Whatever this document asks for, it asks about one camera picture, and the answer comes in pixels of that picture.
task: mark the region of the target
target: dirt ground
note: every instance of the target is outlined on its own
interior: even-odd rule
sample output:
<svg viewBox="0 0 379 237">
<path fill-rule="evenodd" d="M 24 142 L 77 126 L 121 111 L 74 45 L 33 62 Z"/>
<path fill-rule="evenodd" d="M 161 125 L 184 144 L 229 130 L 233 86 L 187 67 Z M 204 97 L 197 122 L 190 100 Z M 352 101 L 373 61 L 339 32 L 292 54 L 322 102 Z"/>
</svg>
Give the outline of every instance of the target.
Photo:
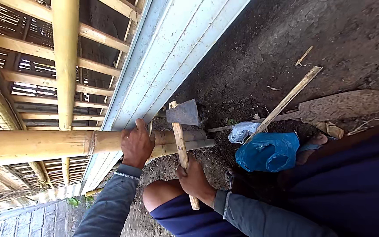
<svg viewBox="0 0 379 237">
<path fill-rule="evenodd" d="M 310 47 L 303 60 L 295 62 Z M 203 108 L 209 129 L 266 117 L 314 65 L 321 73 L 299 93 L 285 111 L 300 102 L 355 89 L 379 90 L 379 0 L 252 0 L 211 51 L 198 64 L 171 100 L 195 98 Z M 333 121 L 351 132 L 364 118 Z M 368 126 L 375 126 L 379 120 Z M 164 119 L 154 129 L 171 129 Z M 275 122 L 269 132 L 296 131 L 305 142 L 318 132 L 297 121 Z M 227 188 L 225 170 L 235 165 L 239 145 L 228 142 L 229 131 L 209 134 L 217 146 L 192 152 L 203 164 L 209 182 Z M 146 165 L 122 236 L 171 236 L 145 210 L 142 191 L 154 180 L 176 178 L 177 156 L 166 156 Z"/>
</svg>

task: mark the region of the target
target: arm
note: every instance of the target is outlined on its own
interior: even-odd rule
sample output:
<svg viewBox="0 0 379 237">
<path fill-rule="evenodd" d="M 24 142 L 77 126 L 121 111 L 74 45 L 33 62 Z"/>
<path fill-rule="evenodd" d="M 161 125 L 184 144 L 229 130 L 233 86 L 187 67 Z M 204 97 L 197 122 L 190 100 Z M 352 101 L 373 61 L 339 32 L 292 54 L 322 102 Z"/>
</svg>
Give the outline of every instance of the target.
<svg viewBox="0 0 379 237">
<path fill-rule="evenodd" d="M 335 237 L 328 228 L 287 210 L 211 187 L 201 165 L 189 157 L 186 171 L 176 175 L 186 193 L 213 207 L 216 212 L 248 236 Z"/>
<path fill-rule="evenodd" d="M 117 237 L 121 235 L 125 220 L 145 162 L 155 147 L 142 119 L 137 127 L 121 134 L 124 160 L 113 177 L 86 212 L 74 237 Z"/>
</svg>

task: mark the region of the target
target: sleeve cuff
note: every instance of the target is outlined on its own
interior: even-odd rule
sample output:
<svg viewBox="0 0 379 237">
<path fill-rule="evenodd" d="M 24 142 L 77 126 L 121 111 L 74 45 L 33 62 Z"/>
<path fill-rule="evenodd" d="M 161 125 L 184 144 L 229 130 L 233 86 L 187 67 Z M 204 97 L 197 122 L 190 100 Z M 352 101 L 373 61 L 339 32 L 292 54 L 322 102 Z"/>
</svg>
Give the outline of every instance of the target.
<svg viewBox="0 0 379 237">
<path fill-rule="evenodd" d="M 126 175 L 130 175 L 136 178 L 140 178 L 141 173 L 143 173 L 142 170 L 139 168 L 135 168 L 126 164 L 120 164 L 119 168 L 116 170 L 117 173 L 122 173 Z"/>
<path fill-rule="evenodd" d="M 216 191 L 216 196 L 214 197 L 213 208 L 222 216 L 226 206 L 227 193 L 228 191 L 218 190 Z"/>
</svg>

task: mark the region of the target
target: small plant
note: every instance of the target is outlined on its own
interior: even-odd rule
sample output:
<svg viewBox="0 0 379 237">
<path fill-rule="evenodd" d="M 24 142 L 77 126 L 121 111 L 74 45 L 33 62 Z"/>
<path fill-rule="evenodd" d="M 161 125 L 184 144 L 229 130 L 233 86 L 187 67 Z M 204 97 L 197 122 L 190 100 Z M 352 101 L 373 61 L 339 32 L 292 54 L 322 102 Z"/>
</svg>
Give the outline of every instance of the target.
<svg viewBox="0 0 379 237">
<path fill-rule="evenodd" d="M 230 125 L 234 125 L 234 124 L 237 124 L 237 122 L 234 120 L 234 119 L 232 119 L 232 118 L 227 118 L 226 120 L 225 120 L 225 122 L 224 122 L 227 126 L 230 126 Z"/>
<path fill-rule="evenodd" d="M 78 205 L 81 204 L 80 200 L 78 200 L 78 199 L 75 198 L 75 197 L 69 198 L 69 199 L 68 199 L 68 203 L 72 206 L 72 208 L 77 208 Z"/>
<path fill-rule="evenodd" d="M 86 209 L 90 208 L 94 204 L 94 197 L 93 196 L 87 196 L 84 198 L 84 204 L 86 205 Z"/>
</svg>

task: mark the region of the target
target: axe head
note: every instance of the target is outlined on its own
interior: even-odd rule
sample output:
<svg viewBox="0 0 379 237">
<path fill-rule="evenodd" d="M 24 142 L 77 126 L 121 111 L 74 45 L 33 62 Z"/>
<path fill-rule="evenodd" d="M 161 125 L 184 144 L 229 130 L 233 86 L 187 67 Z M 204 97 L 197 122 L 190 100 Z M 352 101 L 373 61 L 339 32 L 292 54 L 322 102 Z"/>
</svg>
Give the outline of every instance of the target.
<svg viewBox="0 0 379 237">
<path fill-rule="evenodd" d="M 188 100 L 187 102 L 179 104 L 175 108 L 166 110 L 166 119 L 168 123 L 187 125 L 200 124 L 195 99 Z"/>
</svg>

